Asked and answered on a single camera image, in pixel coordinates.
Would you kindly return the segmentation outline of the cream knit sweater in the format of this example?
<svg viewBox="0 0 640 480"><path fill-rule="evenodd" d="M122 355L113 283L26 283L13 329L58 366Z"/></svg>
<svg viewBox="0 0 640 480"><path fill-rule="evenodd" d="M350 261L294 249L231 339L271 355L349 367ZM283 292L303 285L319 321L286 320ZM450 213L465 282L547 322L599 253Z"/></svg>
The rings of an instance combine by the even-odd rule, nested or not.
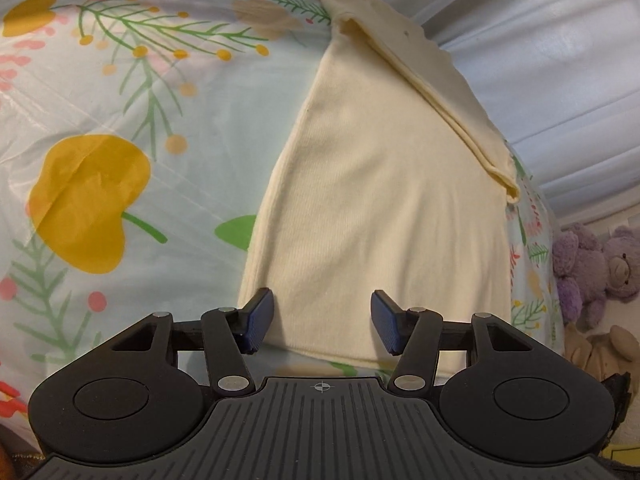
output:
<svg viewBox="0 0 640 480"><path fill-rule="evenodd" d="M370 298L453 321L511 309L511 153L449 55L382 0L321 0L331 40L273 168L240 288L271 289L267 341L387 356Z"/></svg>

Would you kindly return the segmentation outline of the purple teddy bear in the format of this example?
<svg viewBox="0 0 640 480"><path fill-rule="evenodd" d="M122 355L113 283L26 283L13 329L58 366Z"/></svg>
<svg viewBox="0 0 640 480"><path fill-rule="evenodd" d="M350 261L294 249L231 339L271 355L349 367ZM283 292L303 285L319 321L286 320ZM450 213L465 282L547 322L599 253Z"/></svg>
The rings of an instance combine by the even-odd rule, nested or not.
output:
<svg viewBox="0 0 640 480"><path fill-rule="evenodd" d="M592 330L604 318L608 300L639 296L639 237L619 226L601 242L576 223L554 240L552 270L563 322Z"/></svg>

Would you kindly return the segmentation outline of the beige plush toy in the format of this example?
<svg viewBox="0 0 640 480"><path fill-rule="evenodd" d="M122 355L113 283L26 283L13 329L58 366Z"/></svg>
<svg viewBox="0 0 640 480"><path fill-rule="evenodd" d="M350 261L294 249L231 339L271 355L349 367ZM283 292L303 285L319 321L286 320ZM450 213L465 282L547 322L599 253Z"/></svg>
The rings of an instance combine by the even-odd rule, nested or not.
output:
<svg viewBox="0 0 640 480"><path fill-rule="evenodd" d="M639 392L639 341L626 328L613 325L607 333L585 336L575 324L564 328L564 356L578 368L604 382L615 374L630 376L630 392Z"/></svg>

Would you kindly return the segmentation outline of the floral bed sheet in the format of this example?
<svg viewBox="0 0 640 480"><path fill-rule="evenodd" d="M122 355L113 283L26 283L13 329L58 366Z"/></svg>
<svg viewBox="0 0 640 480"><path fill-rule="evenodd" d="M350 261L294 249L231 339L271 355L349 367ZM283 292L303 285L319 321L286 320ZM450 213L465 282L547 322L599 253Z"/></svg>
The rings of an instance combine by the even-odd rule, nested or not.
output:
<svg viewBox="0 0 640 480"><path fill-rule="evenodd" d="M1 423L147 315L238 308L274 166L331 40L321 0L1 0ZM506 322L564 348L552 223L508 141ZM256 379L390 376L267 341Z"/></svg>

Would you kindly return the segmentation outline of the white sheer curtain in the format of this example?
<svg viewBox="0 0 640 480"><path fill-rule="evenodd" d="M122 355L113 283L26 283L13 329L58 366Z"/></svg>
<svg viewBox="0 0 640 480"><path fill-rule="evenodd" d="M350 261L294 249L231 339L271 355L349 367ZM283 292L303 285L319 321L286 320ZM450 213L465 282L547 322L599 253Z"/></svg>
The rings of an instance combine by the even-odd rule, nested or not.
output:
<svg viewBox="0 0 640 480"><path fill-rule="evenodd" d="M452 57L563 223L639 201L639 0L393 0Z"/></svg>

